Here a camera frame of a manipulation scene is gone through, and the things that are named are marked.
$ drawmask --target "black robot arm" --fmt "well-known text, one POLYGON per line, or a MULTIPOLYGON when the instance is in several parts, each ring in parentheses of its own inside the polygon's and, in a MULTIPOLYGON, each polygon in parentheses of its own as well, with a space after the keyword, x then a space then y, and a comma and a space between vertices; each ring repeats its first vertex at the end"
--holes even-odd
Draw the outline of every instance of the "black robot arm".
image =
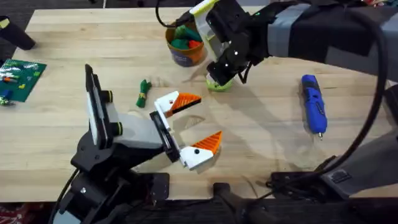
POLYGON ((322 5, 274 2, 251 16, 235 1, 217 2, 206 19, 217 38, 230 45, 209 64, 208 72, 224 85, 248 66, 275 56, 377 75, 374 37, 352 12, 379 24, 389 50, 388 79, 398 81, 398 9, 334 1, 322 5))

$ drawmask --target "orange pad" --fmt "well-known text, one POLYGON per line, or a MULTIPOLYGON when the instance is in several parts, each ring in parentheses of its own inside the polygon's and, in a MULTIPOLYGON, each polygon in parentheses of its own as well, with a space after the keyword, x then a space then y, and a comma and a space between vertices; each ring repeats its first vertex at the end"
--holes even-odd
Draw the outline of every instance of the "orange pad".
POLYGON ((173 106, 170 111, 167 112, 168 115, 178 113, 181 110, 185 110, 190 106, 193 106, 201 102, 201 97, 196 96, 191 93, 180 93, 177 99, 173 102, 173 106))
POLYGON ((218 147, 221 143, 221 135, 222 131, 217 132, 211 136, 208 136, 202 141, 198 141, 192 145, 192 147, 198 147, 200 149, 207 149, 210 150, 213 154, 216 154, 218 147))

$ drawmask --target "wooden table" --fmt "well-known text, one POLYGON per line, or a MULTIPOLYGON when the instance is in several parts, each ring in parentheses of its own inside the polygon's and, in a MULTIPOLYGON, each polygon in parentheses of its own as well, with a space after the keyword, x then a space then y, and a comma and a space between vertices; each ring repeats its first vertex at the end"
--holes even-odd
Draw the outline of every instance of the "wooden table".
MULTIPOLYGON (((185 10, 160 13, 171 21, 185 10)), ((236 82, 225 93, 210 92, 207 60, 190 68, 176 65, 153 9, 38 10, 27 32, 37 46, 17 50, 14 59, 48 67, 25 103, 0 108, 0 202, 57 198, 72 173, 77 142, 88 130, 85 63, 104 89, 113 90, 120 112, 149 117, 154 100, 175 90, 203 97, 202 104, 176 114, 170 123, 185 144, 222 130, 220 156, 198 171, 170 164, 164 155, 136 167, 168 172, 173 199, 211 197, 214 182, 229 182, 237 194, 257 197, 267 192, 262 183, 271 172, 311 170, 341 154, 363 125, 376 83, 373 76, 342 68, 269 58, 251 69, 246 85, 236 82), (317 75, 322 87, 329 120, 322 142, 304 128, 299 94, 304 74, 317 75), (144 78, 154 87, 140 109, 135 102, 144 78)), ((390 131, 390 118, 382 108, 367 141, 390 131)))

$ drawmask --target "green block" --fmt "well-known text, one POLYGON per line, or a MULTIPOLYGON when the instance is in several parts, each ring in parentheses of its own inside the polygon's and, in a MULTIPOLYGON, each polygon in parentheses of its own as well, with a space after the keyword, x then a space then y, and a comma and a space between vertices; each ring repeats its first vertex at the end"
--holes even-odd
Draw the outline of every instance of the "green block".
POLYGON ((0 77, 12 75, 18 82, 0 82, 0 92, 11 90, 11 101, 25 102, 45 68, 46 65, 42 63, 7 59, 0 68, 0 77))

